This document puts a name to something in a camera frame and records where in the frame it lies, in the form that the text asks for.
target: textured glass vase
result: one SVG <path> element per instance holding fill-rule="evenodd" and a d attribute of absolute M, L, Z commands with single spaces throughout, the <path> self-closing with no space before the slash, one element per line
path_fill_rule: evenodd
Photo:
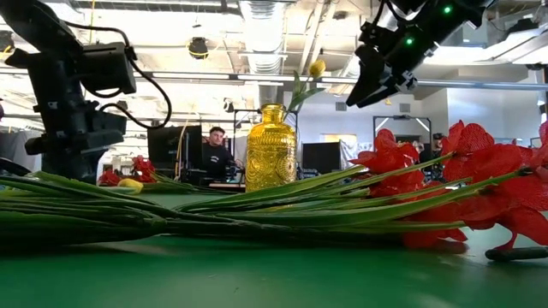
<path fill-rule="evenodd" d="M 281 104 L 261 107 L 263 122 L 247 137 L 246 192 L 295 181 L 295 130 L 283 123 Z"/>

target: cable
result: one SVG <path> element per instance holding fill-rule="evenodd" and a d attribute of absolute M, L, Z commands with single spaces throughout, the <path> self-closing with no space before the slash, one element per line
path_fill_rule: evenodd
<path fill-rule="evenodd" d="M 114 27 L 96 27 L 96 26 L 83 26 L 83 25 L 78 25 L 78 24 L 74 24 L 72 22 L 69 22 L 69 21 L 64 21 L 65 24 L 67 24 L 67 26 L 69 27 L 75 27 L 75 28 L 79 28 L 79 29 L 85 29 L 85 30 L 92 30 L 92 31 L 105 31 L 105 32 L 114 32 L 114 33 L 118 33 L 122 36 L 123 38 L 123 42 L 124 44 L 126 45 L 126 52 L 129 53 L 134 53 L 133 51 L 133 47 L 131 47 L 131 44 L 129 43 L 129 38 L 128 38 L 128 35 L 126 35 L 126 33 L 120 29 L 117 29 L 117 28 L 114 28 Z M 109 104 L 105 104 L 103 105 L 101 108 L 99 108 L 99 111 L 104 111 L 105 109 L 109 108 L 109 107 L 113 107 L 113 108 L 116 108 L 118 109 L 120 112 L 122 112 L 127 118 L 129 118 L 129 120 L 133 121 L 135 124 L 139 125 L 140 127 L 143 127 L 144 129 L 159 129 L 159 128 L 163 128 L 167 125 L 167 123 L 170 121 L 171 119 L 171 114 L 173 112 L 173 106 L 171 104 L 171 100 L 170 100 L 170 97 L 168 96 L 168 94 L 164 91 L 164 89 L 152 78 L 150 77 L 149 75 L 145 74 L 138 66 L 137 66 L 137 63 L 135 62 L 135 60 L 133 58 L 131 58 L 130 56 L 128 57 L 128 61 L 129 61 L 129 64 L 131 64 L 131 66 L 134 68 L 135 71 L 137 71 L 145 80 L 147 80 L 148 82 L 152 83 L 152 85 L 154 87 L 156 87 L 158 89 L 158 91 L 160 91 L 160 93 L 162 93 L 162 96 L 164 97 L 164 100 L 168 106 L 168 111 L 167 111 L 167 115 L 165 116 L 165 119 L 164 119 L 164 122 L 157 125 L 157 126 L 149 126 L 149 125 L 146 125 L 145 123 L 137 120 L 134 116 L 132 116 L 127 110 L 125 110 L 124 108 L 122 108 L 121 106 L 117 105 L 117 104 L 113 104 L 113 103 L 109 103 Z M 97 93 L 97 92 L 90 92 L 91 94 L 93 94 L 94 96 L 97 96 L 98 98 L 113 98 L 114 96 L 117 96 L 119 94 L 122 93 L 122 90 L 121 89 L 118 89 L 117 91 L 111 93 L 111 94 L 100 94 L 100 93 Z"/>

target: black shirt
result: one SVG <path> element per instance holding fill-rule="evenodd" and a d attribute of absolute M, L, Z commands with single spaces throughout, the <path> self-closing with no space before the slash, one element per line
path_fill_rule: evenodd
<path fill-rule="evenodd" d="M 234 163 L 234 158 L 222 145 L 213 146 L 205 143 L 202 146 L 202 155 L 205 171 L 212 177 L 224 177 L 226 175 L 225 168 Z"/>

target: green tabletop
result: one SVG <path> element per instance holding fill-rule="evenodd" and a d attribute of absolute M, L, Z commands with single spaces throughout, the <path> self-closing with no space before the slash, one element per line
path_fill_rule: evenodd
<path fill-rule="evenodd" d="M 189 201 L 148 198 L 167 205 Z M 547 306 L 548 260 L 489 263 L 485 249 L 504 243 L 509 233 L 494 228 L 467 235 L 471 249 L 464 255 L 168 236 L 9 255 L 0 261 L 0 307 Z"/>

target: yellow tulip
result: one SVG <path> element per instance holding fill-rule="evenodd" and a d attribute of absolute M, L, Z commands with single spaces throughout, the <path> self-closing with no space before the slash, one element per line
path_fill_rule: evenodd
<path fill-rule="evenodd" d="M 325 72 L 325 62 L 324 60 L 316 60 L 308 68 L 308 73 L 314 78 L 317 79 L 322 76 Z"/>
<path fill-rule="evenodd" d="M 141 190 L 143 190 L 143 183 L 131 179 L 123 179 L 119 181 L 118 186 L 133 188 L 135 190 L 134 194 L 138 194 Z"/>

